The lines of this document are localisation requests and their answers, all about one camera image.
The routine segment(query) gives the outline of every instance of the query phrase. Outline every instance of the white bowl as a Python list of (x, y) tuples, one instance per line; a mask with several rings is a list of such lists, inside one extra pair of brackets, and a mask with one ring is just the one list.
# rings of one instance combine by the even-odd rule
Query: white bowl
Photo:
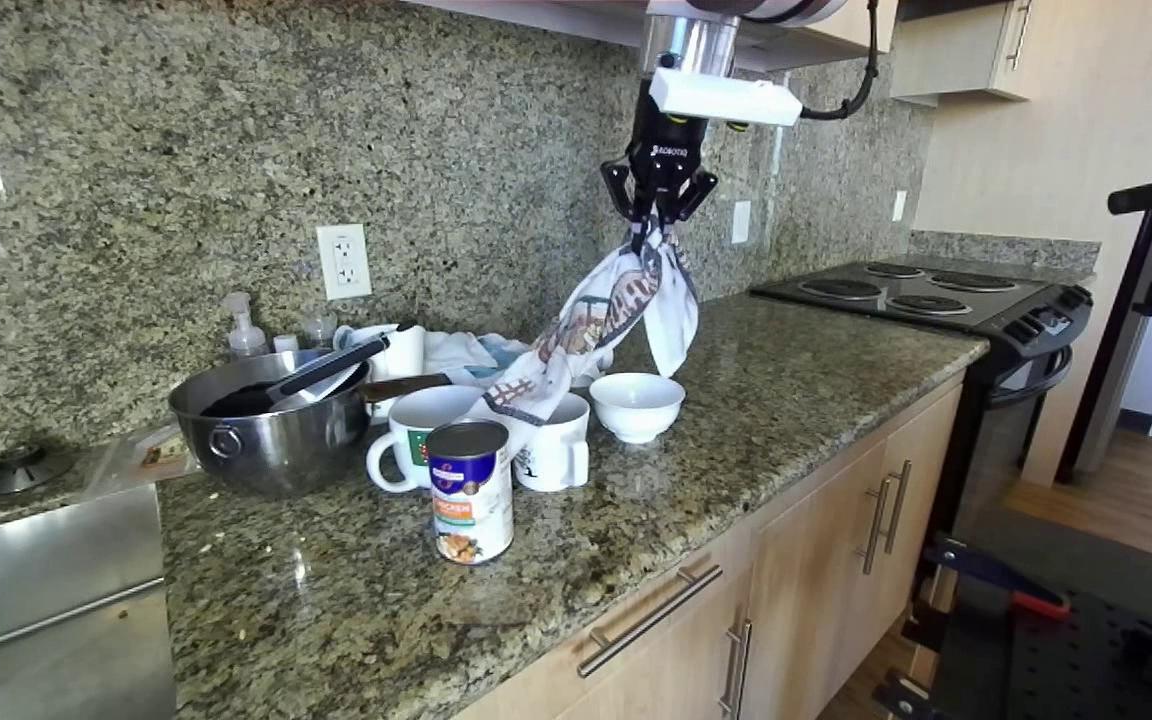
[(653, 442), (683, 408), (683, 383), (653, 370), (602, 376), (588, 396), (619, 442)]

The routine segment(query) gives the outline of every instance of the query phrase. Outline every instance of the wooden cabinet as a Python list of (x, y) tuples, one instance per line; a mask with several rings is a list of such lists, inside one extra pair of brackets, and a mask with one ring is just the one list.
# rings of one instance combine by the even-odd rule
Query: wooden cabinet
[[(423, 9), (489, 17), (502, 24), (526, 24), (606, 45), (639, 47), (648, 0), (409, 0)], [(882, 51), (894, 47), (898, 0), (882, 0)], [(808, 63), (852, 59), (868, 51), (868, 0), (847, 0), (822, 24), (808, 29), (761, 29), (741, 24), (735, 63), (743, 71), (786, 71)]]
[(910, 604), (957, 396), (860, 434), (465, 716), (816, 716)]
[(981, 3), (898, 24), (894, 91), (937, 97), (1028, 97), (1028, 29), (1037, 0)]

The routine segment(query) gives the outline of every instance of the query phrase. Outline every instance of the oven handle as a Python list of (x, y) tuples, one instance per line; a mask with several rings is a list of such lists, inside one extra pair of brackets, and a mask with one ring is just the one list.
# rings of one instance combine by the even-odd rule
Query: oven handle
[(1045, 379), (1032, 379), (1023, 388), (991, 388), (987, 408), (1023, 405), (1023, 400), (1045, 396), (1048, 388), (1055, 388), (1067, 376), (1067, 360), (1074, 360), (1074, 346), (1052, 351)]

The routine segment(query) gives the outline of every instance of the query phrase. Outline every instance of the stainless steel pot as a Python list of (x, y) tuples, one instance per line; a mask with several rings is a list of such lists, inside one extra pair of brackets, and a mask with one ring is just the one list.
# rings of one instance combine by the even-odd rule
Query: stainless steel pot
[(206, 415), (221, 396), (287, 370), (296, 370), (296, 351), (269, 351), (192, 376), (167, 396), (181, 434), (210, 474), (238, 493), (305, 496), (353, 472), (367, 433), (362, 383), (261, 415)]

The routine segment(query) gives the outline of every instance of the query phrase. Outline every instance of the stove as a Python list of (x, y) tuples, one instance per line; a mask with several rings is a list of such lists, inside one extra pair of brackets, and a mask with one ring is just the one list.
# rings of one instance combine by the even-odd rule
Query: stove
[(778, 282), (756, 282), (751, 292), (987, 334), (998, 351), (1009, 351), (1011, 360), (1067, 346), (1083, 330), (1091, 311), (1091, 295), (1076, 282), (924, 265), (840, 265)]

